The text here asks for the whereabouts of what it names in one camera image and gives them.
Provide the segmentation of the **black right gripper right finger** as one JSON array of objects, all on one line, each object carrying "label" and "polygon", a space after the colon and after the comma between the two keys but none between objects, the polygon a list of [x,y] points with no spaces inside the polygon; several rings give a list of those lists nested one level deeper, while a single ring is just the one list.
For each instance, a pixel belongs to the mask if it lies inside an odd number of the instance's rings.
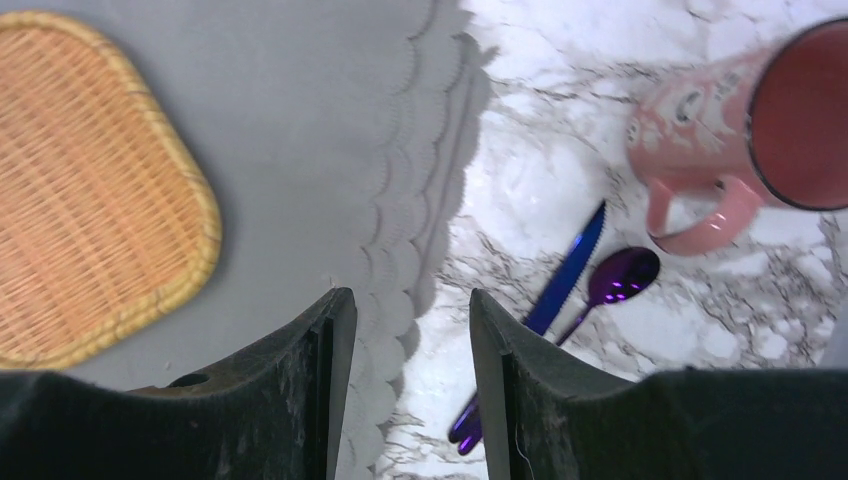
[{"label": "black right gripper right finger", "polygon": [[843,369],[659,371],[630,382],[555,347],[488,292],[470,337],[493,479],[843,479]]}]

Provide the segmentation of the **purple iridescent spoon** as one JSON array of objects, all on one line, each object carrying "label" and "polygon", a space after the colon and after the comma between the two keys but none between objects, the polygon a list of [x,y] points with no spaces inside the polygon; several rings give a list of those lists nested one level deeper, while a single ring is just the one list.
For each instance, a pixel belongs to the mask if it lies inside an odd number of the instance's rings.
[{"label": "purple iridescent spoon", "polygon": [[660,268],[660,258],[646,247],[626,247],[607,256],[589,275],[583,310],[557,337],[556,344],[562,345],[593,308],[623,302],[645,290],[656,280]]}]

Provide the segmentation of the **woven yellow wicker tray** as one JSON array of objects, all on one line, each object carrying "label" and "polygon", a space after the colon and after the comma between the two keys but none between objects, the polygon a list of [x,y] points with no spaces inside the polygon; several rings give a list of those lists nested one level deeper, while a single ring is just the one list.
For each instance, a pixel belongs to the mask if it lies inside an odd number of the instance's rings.
[{"label": "woven yellow wicker tray", "polygon": [[79,364],[189,301],[213,191],[133,64],[68,16],[1,17],[1,366]]}]

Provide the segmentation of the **pink patterned cup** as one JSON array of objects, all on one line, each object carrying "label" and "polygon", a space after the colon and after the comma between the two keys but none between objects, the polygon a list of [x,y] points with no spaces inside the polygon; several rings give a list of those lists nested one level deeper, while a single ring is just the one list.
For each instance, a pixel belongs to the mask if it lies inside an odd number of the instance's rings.
[{"label": "pink patterned cup", "polygon": [[663,251],[731,243],[767,206],[847,206],[847,22],[664,81],[635,109],[627,157]]}]

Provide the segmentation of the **grey scalloped cloth placemat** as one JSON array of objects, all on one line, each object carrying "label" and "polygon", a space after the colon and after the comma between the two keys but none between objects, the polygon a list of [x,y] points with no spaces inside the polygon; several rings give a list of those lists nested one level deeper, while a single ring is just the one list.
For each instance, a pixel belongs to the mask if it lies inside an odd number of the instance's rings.
[{"label": "grey scalloped cloth placemat", "polygon": [[433,296],[489,85],[456,1],[5,1],[118,47],[207,179],[219,259],[185,304],[55,371],[163,388],[335,288],[357,327],[331,479],[370,479]]}]

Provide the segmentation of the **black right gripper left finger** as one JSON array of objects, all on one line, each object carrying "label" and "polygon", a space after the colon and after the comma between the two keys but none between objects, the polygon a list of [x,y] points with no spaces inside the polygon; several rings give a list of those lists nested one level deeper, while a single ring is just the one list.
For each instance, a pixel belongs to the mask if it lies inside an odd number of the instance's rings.
[{"label": "black right gripper left finger", "polygon": [[166,387],[49,370],[1,376],[5,479],[331,479],[357,327],[335,288],[282,328]]}]

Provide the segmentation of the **purple iridescent knife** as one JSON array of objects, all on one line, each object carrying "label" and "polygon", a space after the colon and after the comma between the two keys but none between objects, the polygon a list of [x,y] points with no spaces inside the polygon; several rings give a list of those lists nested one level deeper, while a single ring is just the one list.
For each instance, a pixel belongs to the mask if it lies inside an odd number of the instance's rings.
[{"label": "purple iridescent knife", "polygon": [[[526,315],[524,324],[534,333],[543,336],[569,298],[602,235],[606,212],[602,200]],[[468,455],[482,439],[478,403],[474,392],[448,431],[448,441],[457,444],[460,455]]]}]

